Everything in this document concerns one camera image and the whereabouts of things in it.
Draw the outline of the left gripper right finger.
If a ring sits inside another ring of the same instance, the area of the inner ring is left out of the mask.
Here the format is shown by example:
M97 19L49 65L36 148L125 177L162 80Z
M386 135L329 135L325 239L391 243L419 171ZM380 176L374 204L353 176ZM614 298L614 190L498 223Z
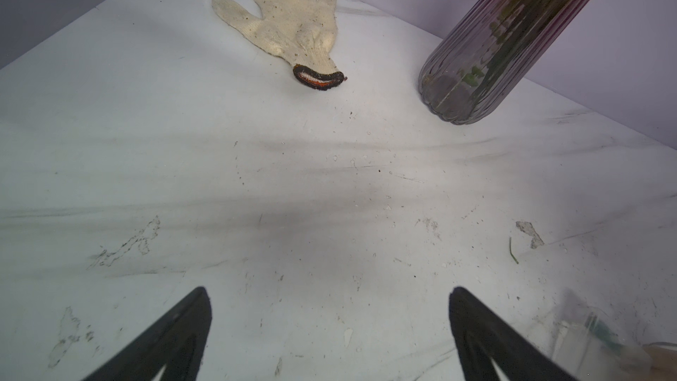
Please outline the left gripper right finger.
M449 320L466 380L497 380L497 369L509 380L574 379L467 289L451 292Z

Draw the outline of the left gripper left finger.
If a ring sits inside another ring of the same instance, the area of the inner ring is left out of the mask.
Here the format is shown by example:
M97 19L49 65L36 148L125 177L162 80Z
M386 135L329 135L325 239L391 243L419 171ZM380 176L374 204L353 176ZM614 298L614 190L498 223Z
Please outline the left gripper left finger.
M86 379L195 380L212 319L207 291L197 287Z

